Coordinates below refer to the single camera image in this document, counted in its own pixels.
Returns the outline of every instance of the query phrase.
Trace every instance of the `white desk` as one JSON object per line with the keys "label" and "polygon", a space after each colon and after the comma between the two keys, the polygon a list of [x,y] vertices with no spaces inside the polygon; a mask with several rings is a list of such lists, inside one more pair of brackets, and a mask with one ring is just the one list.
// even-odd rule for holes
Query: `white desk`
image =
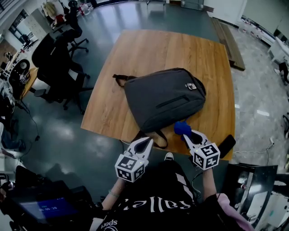
{"label": "white desk", "polygon": [[271,52],[274,56],[272,62],[275,60],[278,60],[279,62],[283,62],[284,59],[289,60],[289,47],[285,46],[277,37],[273,45],[268,50],[268,53],[269,52]]}

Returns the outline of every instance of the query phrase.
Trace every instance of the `screen display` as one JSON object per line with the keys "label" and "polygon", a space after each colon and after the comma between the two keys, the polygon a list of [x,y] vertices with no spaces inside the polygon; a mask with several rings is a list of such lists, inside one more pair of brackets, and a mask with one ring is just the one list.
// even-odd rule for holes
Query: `screen display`
{"label": "screen display", "polygon": [[36,219],[62,217],[78,212],[65,198],[24,202],[20,205]]}

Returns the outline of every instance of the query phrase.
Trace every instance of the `backpack strap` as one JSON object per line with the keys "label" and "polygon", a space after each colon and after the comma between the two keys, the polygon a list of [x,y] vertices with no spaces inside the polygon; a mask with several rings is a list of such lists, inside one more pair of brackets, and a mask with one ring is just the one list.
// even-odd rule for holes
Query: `backpack strap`
{"label": "backpack strap", "polygon": [[113,78],[115,78],[117,84],[118,84],[120,87],[123,88],[124,85],[121,85],[120,80],[128,81],[128,80],[131,80],[131,79],[136,79],[137,77],[131,76],[131,75],[127,76],[127,75],[122,75],[122,74],[114,74],[114,75],[113,75]]}
{"label": "backpack strap", "polygon": [[[161,138],[163,138],[166,141],[167,144],[165,146],[159,146],[156,142],[154,142],[154,146],[157,147],[157,148],[166,149],[168,147],[168,139],[167,139],[167,137],[164,135],[164,133],[161,130],[157,130],[155,132]],[[139,131],[138,134],[135,136],[135,138],[132,140],[132,142],[137,140],[137,139],[143,138],[143,137],[148,137],[148,136],[143,131]]]}

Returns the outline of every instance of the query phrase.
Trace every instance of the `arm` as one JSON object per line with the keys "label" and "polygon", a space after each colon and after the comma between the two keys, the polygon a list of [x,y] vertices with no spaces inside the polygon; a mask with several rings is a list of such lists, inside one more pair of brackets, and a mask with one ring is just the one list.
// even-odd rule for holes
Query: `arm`
{"label": "arm", "polygon": [[206,200],[209,196],[215,195],[217,193],[213,170],[210,168],[203,172],[203,187],[204,187],[204,200]]}
{"label": "arm", "polygon": [[121,194],[124,188],[125,188],[125,181],[123,179],[118,178],[112,190],[109,192],[109,194],[106,196],[106,198],[102,203],[103,210],[110,210],[113,207],[114,203],[118,199],[118,196]]}

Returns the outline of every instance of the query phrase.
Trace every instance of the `bag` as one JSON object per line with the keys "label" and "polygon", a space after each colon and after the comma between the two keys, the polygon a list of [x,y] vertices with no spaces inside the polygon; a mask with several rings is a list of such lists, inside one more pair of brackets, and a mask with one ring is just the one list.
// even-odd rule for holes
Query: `bag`
{"label": "bag", "polygon": [[159,134],[160,129],[195,114],[205,103],[203,83],[183,68],[138,78],[115,74],[113,78],[124,87],[131,113],[144,133]]}

